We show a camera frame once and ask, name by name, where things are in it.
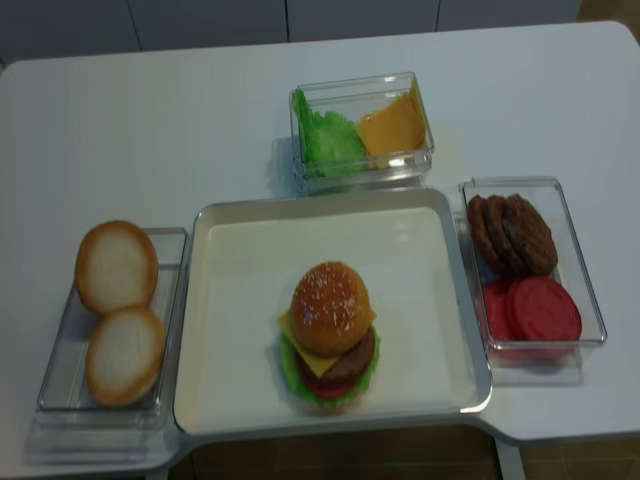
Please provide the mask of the bun top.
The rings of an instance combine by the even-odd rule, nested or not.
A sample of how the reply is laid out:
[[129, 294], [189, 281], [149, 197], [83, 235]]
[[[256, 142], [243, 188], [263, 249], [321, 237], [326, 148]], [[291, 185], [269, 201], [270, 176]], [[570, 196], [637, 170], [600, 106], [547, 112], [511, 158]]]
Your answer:
[[336, 357], [354, 347], [375, 318], [363, 279], [340, 261], [327, 261], [306, 272], [289, 307], [295, 339], [323, 357]]

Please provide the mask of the yellow cheese slice on burger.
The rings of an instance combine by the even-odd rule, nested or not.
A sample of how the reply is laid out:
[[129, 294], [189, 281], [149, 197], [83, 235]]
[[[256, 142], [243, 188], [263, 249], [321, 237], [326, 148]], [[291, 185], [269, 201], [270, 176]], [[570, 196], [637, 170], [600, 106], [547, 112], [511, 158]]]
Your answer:
[[289, 309], [279, 318], [280, 327], [282, 333], [291, 341], [295, 346], [299, 354], [309, 365], [310, 369], [315, 373], [317, 377], [321, 377], [343, 354], [336, 357], [323, 357], [318, 356], [301, 346], [301, 344], [293, 336], [290, 322], [289, 322]]

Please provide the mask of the green lettuce on burger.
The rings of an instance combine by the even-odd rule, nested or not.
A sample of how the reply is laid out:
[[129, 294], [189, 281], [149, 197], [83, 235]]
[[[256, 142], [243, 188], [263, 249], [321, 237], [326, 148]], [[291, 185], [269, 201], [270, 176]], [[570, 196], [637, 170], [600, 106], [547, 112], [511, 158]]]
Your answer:
[[[368, 368], [364, 371], [364, 373], [360, 377], [358, 377], [354, 387], [349, 391], [349, 392], [357, 392], [358, 397], [366, 393], [367, 390], [369, 389], [372, 376], [378, 366], [378, 362], [380, 358], [381, 340], [375, 329], [374, 329], [374, 335], [376, 340], [376, 347], [375, 347], [375, 353], [374, 353], [373, 359], [369, 364]], [[280, 355], [281, 367], [284, 373], [284, 377], [285, 377], [285, 381], [287, 383], [288, 389], [293, 395], [295, 395], [296, 397], [299, 397], [302, 401], [306, 402], [307, 404], [315, 407], [313, 404], [313, 401], [316, 395], [312, 393], [304, 385], [304, 383], [301, 380], [301, 377], [297, 372], [296, 358], [295, 358], [296, 353], [299, 354], [295, 346], [291, 343], [291, 341], [286, 337], [285, 334], [282, 334], [281, 343], [279, 346], [279, 355]]]

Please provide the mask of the cheese slices in container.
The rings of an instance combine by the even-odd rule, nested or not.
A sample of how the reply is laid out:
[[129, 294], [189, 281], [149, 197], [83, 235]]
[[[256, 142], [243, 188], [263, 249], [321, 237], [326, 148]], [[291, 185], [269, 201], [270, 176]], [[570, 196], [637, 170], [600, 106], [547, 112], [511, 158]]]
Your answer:
[[434, 140], [417, 79], [412, 73], [377, 78], [355, 96], [351, 112], [367, 169], [398, 169], [431, 162]]

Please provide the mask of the white serving tray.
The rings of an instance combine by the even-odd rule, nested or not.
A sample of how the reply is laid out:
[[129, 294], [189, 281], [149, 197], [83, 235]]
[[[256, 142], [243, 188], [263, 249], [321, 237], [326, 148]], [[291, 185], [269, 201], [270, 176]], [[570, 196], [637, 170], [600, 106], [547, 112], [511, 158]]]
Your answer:
[[[311, 267], [338, 260], [369, 290], [381, 339], [369, 389], [337, 410], [288, 389], [278, 318]], [[417, 188], [219, 204], [193, 232], [175, 388], [198, 440], [460, 423], [492, 377], [447, 197]]]

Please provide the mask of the brown patty on burger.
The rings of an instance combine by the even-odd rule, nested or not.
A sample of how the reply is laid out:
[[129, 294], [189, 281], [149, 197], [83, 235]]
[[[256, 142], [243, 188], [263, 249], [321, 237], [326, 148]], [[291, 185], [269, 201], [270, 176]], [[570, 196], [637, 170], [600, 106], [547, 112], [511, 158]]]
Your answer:
[[376, 347], [374, 328], [370, 327], [362, 340], [343, 354], [320, 378], [324, 385], [338, 385], [360, 377], [371, 363]]

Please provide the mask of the red tomato slice on burger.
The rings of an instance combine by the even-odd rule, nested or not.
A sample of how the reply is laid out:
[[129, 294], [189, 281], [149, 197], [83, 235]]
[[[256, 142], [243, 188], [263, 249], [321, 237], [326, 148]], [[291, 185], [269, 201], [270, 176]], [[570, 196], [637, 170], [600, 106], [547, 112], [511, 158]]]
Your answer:
[[312, 393], [322, 399], [332, 400], [345, 395], [354, 387], [358, 379], [357, 376], [351, 376], [338, 381], [322, 380], [313, 373], [298, 353], [295, 354], [295, 358], [297, 372], [302, 382]]

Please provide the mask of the left brown meat patty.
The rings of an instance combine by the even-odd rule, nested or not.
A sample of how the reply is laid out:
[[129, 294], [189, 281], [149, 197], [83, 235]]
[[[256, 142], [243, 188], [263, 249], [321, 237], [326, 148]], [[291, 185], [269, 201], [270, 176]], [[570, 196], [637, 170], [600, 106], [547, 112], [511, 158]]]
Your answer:
[[504, 264], [497, 256], [487, 233], [483, 216], [483, 205], [484, 199], [476, 195], [470, 200], [467, 206], [471, 236], [489, 269], [496, 275], [502, 275]]

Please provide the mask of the middle brown meat patty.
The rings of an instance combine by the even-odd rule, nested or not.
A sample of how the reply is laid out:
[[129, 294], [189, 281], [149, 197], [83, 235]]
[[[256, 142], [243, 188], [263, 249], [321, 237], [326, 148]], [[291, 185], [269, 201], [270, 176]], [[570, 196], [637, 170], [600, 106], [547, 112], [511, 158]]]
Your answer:
[[506, 234], [503, 225], [505, 207], [505, 197], [489, 196], [484, 200], [483, 217], [486, 231], [498, 258], [509, 270], [511, 277], [519, 277], [525, 272], [526, 266]]

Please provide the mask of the left red tomato slice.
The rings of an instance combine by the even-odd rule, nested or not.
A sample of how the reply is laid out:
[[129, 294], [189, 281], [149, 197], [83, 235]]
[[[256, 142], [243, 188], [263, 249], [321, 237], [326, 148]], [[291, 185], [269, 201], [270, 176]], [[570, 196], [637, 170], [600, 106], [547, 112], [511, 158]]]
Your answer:
[[494, 342], [514, 342], [522, 339], [513, 310], [512, 295], [518, 281], [497, 279], [483, 286], [487, 339]]

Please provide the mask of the back bun half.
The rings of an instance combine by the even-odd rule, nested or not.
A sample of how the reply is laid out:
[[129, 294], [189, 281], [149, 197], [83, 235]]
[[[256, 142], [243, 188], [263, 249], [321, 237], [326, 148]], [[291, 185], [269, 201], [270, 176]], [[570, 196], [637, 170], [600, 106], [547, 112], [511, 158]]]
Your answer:
[[108, 316], [124, 308], [148, 306], [158, 271], [150, 237], [129, 221], [113, 220], [93, 227], [82, 239], [74, 283], [88, 310]]

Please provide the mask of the bun half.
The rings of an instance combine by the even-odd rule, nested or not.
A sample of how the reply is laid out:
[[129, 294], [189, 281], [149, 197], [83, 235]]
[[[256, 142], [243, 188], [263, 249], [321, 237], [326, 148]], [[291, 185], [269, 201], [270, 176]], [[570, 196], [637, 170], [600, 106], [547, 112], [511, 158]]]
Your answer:
[[74, 283], [88, 310], [108, 316], [124, 308], [148, 306], [158, 271], [150, 237], [129, 221], [113, 220], [93, 227], [82, 239]]
[[128, 307], [102, 318], [85, 357], [92, 399], [107, 407], [140, 400], [160, 376], [165, 343], [164, 326], [147, 307]]

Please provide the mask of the front left bun half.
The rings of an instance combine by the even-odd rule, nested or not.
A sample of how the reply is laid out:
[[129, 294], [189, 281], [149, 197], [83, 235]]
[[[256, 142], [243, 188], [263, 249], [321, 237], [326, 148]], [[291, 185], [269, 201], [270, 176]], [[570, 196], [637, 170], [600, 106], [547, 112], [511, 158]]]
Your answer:
[[107, 407], [140, 400], [160, 376], [165, 343], [164, 326], [147, 307], [128, 307], [102, 318], [85, 357], [92, 399]]

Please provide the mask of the clear patty and tomato container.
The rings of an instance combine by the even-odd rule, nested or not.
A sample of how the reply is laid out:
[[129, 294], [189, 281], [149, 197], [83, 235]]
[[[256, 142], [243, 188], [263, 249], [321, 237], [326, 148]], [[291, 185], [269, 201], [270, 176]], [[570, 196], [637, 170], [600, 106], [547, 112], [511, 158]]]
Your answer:
[[[460, 184], [460, 241], [481, 337], [494, 379], [502, 385], [577, 385], [594, 352], [606, 344], [608, 334], [595, 297], [573, 221], [558, 180], [552, 177], [473, 178]], [[549, 226], [558, 263], [552, 274], [540, 276], [560, 283], [575, 302], [582, 318], [582, 334], [576, 342], [494, 342], [487, 339], [483, 286], [497, 279], [520, 281], [534, 277], [525, 272], [511, 277], [504, 265], [494, 274], [474, 244], [467, 206], [479, 195], [484, 200], [518, 194], [528, 200]]]

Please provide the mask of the clear bun container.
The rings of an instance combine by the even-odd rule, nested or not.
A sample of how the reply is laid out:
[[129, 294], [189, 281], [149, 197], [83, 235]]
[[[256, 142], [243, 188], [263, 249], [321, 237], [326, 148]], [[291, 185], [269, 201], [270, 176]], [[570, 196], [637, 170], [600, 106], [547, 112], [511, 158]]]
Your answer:
[[85, 355], [99, 318], [82, 305], [76, 292], [70, 292], [27, 440], [27, 455], [35, 462], [137, 464], [162, 448], [178, 447], [181, 433], [173, 400], [189, 238], [183, 228], [155, 228], [147, 233], [159, 261], [151, 309], [166, 332], [159, 378], [131, 406], [110, 408], [96, 403], [85, 382]]

